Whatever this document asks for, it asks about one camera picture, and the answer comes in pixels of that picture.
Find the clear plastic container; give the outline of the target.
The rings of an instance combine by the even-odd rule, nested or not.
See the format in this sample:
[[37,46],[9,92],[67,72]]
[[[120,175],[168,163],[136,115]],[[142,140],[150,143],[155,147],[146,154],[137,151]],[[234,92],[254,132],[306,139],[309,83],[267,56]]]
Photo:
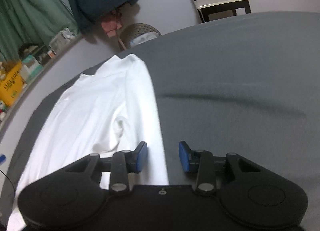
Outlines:
[[51,50],[58,54],[67,47],[74,39],[76,38],[75,34],[69,30],[69,28],[64,28],[59,31],[49,42]]

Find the teal white box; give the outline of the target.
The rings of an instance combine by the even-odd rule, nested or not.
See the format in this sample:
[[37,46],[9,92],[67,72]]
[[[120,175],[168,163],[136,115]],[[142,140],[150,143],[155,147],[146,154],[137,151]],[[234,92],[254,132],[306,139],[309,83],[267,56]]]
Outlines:
[[33,55],[28,55],[22,60],[21,77],[26,84],[29,84],[43,69]]

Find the woven laundry basket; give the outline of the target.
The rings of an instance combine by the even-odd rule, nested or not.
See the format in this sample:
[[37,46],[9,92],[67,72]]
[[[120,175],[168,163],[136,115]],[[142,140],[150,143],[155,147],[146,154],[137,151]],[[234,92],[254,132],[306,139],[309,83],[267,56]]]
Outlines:
[[135,23],[121,31],[119,46],[122,50],[126,50],[159,36],[161,36],[161,33],[153,26],[145,23]]

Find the pink hanging cloth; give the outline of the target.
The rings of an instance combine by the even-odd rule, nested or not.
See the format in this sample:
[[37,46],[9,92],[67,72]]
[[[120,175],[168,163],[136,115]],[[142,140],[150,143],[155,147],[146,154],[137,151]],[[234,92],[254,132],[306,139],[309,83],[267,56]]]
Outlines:
[[113,10],[101,19],[101,27],[109,38],[117,36],[117,31],[120,30],[122,26],[123,23],[119,9]]

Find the white garment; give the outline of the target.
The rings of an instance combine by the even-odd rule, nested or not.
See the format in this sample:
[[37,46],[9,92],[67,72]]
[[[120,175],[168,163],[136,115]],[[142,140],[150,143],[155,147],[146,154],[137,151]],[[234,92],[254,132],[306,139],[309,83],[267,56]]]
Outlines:
[[106,158],[148,145],[136,184],[168,184],[158,109],[146,64],[114,56],[93,75],[81,74],[53,104],[44,100],[25,128],[10,163],[16,195],[34,181],[91,153]]

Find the grey bed sheet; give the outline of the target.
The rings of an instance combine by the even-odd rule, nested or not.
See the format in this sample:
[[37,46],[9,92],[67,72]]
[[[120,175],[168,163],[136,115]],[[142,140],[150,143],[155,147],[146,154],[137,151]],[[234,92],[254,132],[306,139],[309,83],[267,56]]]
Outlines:
[[319,230],[319,14],[257,13],[185,28],[131,49],[150,73],[164,166],[140,184],[190,184],[178,143],[238,153],[300,185]]

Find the green curtain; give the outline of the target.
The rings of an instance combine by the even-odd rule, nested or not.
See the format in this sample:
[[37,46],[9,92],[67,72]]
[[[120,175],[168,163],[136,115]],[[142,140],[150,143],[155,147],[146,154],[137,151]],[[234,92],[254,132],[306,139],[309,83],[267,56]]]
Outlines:
[[49,46],[65,28],[79,33],[62,0],[1,0],[1,61],[18,61],[18,49],[25,43]]

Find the yellow cardboard box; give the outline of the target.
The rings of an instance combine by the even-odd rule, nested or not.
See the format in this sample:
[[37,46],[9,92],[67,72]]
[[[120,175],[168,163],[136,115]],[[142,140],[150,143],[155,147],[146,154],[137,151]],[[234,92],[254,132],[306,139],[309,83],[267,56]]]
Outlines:
[[12,106],[23,90],[24,80],[21,77],[22,62],[19,61],[9,72],[5,73],[5,79],[1,80],[1,100]]

